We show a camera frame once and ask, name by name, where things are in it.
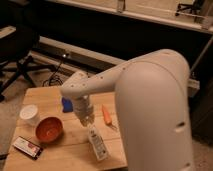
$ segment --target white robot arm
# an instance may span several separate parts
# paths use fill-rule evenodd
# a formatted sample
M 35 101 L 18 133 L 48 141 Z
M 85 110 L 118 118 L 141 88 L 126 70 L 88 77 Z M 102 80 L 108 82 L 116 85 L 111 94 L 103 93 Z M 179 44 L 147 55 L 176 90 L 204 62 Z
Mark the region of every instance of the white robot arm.
M 72 100 L 74 112 L 84 120 L 92 114 L 90 94 L 115 90 L 130 171 L 193 171 L 188 77 L 184 58 L 164 49 L 91 78 L 79 71 L 62 85 L 61 93 Z

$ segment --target orange bowl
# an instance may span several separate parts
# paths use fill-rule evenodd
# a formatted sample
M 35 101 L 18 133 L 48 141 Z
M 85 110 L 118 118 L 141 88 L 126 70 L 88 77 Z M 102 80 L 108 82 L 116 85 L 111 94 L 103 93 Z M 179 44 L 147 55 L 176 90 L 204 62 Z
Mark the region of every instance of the orange bowl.
M 36 137 L 40 142 L 50 143 L 56 140 L 63 131 L 63 125 L 60 119 L 48 117 L 42 120 L 36 127 Z

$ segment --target white cup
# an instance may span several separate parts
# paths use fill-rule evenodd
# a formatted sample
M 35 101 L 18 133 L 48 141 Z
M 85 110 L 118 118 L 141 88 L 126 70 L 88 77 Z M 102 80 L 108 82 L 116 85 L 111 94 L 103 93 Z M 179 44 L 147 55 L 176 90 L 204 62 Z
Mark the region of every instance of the white cup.
M 19 116 L 31 126 L 36 126 L 40 121 L 38 107 L 36 105 L 27 105 L 23 107 Z

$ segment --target wooden table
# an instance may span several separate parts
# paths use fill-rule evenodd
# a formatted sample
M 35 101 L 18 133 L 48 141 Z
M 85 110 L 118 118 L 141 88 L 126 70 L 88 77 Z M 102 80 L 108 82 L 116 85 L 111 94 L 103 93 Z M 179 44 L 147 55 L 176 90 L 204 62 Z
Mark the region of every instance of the wooden table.
M 95 125 L 110 154 L 107 159 L 101 162 L 97 161 L 87 139 L 87 129 L 81 126 L 74 113 L 62 112 L 61 95 L 58 87 L 32 88 L 27 90 L 23 106 L 37 105 L 41 119 L 49 116 L 60 118 L 63 122 L 64 134 L 52 144 L 40 144 L 44 147 L 44 151 L 36 161 L 31 160 L 11 146 L 4 171 L 15 171 L 17 169 L 21 171 L 91 171 L 125 167 L 126 159 L 120 133 L 104 124 L 101 112 L 101 105 L 104 104 L 111 113 L 114 125 L 118 127 L 114 94 L 91 95 L 91 101 L 94 104 Z M 35 137 L 35 128 L 20 119 L 17 121 L 11 143 L 18 136 L 39 144 Z

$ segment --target carrot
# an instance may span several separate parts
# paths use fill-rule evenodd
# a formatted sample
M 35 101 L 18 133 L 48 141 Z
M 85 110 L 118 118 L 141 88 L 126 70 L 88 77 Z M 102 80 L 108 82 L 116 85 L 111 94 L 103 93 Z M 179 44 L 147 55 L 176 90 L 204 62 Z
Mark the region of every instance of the carrot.
M 111 118 L 107 108 L 104 105 L 102 105 L 102 113 L 103 113 L 105 124 L 112 125 L 112 118 Z

